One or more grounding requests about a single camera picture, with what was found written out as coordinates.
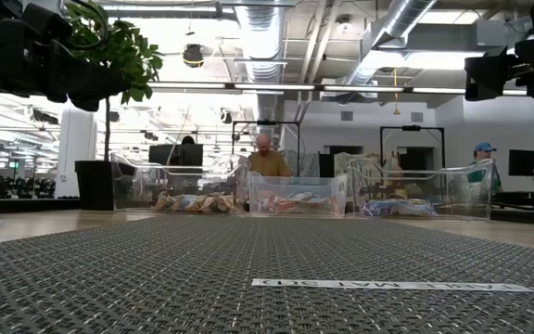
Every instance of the black plant pot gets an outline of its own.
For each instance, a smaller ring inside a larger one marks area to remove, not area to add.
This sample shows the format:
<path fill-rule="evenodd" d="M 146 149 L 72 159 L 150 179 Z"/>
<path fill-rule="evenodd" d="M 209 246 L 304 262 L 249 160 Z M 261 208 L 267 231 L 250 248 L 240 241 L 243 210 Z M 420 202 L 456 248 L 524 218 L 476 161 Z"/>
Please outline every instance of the black plant pot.
<path fill-rule="evenodd" d="M 82 210 L 113 211 L 110 161 L 75 161 Z"/>

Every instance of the person in blue cap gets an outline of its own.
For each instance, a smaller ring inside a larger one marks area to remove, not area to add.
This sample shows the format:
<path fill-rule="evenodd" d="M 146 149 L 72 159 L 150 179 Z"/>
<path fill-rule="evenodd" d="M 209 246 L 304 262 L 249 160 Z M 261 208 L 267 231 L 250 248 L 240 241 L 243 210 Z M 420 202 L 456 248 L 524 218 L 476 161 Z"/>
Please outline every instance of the person in blue cap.
<path fill-rule="evenodd" d="M 471 162 L 470 164 L 476 164 L 480 161 L 483 161 L 485 159 L 491 159 L 491 152 L 495 152 L 497 149 L 493 148 L 490 143 L 479 143 L 475 146 L 475 150 L 473 151 L 473 158 L 475 161 Z M 467 178 L 469 179 L 469 182 L 481 182 L 483 181 L 484 177 L 484 171 L 476 171 L 470 173 Z M 492 191 L 494 193 L 502 192 L 502 180 L 500 179 L 500 175 L 498 174 L 498 169 L 496 168 L 496 165 L 493 165 L 493 180 L 492 180 Z"/>

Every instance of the black monitor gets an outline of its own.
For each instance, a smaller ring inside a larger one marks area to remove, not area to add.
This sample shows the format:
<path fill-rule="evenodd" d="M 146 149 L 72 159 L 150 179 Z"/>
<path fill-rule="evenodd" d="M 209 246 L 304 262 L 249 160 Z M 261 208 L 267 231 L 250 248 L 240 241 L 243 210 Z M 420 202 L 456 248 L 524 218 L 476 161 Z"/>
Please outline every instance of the black monitor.
<path fill-rule="evenodd" d="M 511 149 L 508 175 L 534 177 L 534 151 Z"/>
<path fill-rule="evenodd" d="M 149 162 L 166 165 L 171 154 L 172 145 L 155 145 L 149 147 Z M 172 166 L 202 166 L 203 145 L 177 145 L 171 156 Z"/>

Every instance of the clear plastic bin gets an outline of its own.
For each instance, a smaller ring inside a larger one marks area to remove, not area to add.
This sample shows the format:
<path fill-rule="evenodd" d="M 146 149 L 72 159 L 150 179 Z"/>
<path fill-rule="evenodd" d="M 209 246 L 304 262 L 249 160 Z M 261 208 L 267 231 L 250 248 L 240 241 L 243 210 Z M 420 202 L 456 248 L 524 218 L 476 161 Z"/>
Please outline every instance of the clear plastic bin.
<path fill-rule="evenodd" d="M 487 220 L 494 169 L 492 160 L 438 171 L 387 171 L 370 159 L 353 160 L 353 214 L 366 218 Z"/>
<path fill-rule="evenodd" d="M 111 156 L 115 209 L 240 213 L 250 162 L 224 155 L 210 167 L 163 166 Z"/>
<path fill-rule="evenodd" d="M 348 176 L 265 177 L 248 174 L 251 214 L 302 214 L 343 216 L 345 214 Z"/>

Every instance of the floor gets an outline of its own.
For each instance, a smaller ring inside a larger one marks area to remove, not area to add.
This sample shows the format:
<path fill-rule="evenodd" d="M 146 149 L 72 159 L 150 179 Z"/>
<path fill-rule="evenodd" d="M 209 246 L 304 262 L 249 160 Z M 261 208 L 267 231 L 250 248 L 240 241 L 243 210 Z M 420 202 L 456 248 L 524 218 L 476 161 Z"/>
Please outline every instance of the floor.
<path fill-rule="evenodd" d="M 0 214 L 0 242 L 120 222 L 131 222 L 154 216 L 156 214 L 152 212 L 82 211 Z M 397 222 L 534 248 L 534 225 L 440 220 L 398 220 Z"/>

